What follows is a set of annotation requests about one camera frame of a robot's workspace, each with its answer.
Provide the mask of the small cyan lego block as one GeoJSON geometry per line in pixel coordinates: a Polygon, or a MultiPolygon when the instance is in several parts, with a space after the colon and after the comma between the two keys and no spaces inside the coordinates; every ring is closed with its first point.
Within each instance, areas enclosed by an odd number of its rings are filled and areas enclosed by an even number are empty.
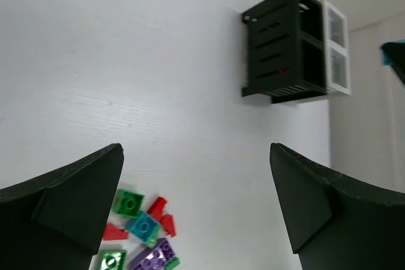
{"type": "Polygon", "coordinates": [[[390,58],[384,52],[382,53],[382,64],[384,66],[390,66],[391,65],[390,58]]]}

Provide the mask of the small red lego piece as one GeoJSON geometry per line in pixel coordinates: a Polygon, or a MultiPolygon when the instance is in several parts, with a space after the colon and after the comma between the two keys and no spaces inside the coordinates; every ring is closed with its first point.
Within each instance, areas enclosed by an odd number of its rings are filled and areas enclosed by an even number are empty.
{"type": "Polygon", "coordinates": [[[289,71],[289,68],[282,68],[278,70],[278,73],[287,73],[289,71]]]}

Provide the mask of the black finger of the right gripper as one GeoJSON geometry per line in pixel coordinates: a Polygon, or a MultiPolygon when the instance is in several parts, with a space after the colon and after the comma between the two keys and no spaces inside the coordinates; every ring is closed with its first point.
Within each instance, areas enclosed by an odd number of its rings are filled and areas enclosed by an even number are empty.
{"type": "Polygon", "coordinates": [[[398,79],[405,85],[405,44],[400,42],[386,42],[381,46],[381,51],[390,58],[390,67],[398,79]]]}

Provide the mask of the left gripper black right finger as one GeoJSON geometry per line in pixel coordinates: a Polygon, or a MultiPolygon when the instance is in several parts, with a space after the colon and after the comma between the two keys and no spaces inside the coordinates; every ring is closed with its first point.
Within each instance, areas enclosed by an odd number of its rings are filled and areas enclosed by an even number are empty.
{"type": "Polygon", "coordinates": [[[280,143],[270,167],[303,269],[404,269],[404,194],[322,166],[280,143]]]}

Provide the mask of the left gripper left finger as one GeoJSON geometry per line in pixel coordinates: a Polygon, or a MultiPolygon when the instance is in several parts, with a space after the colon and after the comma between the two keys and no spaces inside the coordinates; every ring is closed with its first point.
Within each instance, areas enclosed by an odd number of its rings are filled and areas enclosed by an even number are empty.
{"type": "Polygon", "coordinates": [[[1,269],[88,269],[123,162],[122,145],[110,144],[1,189],[1,269]]]}

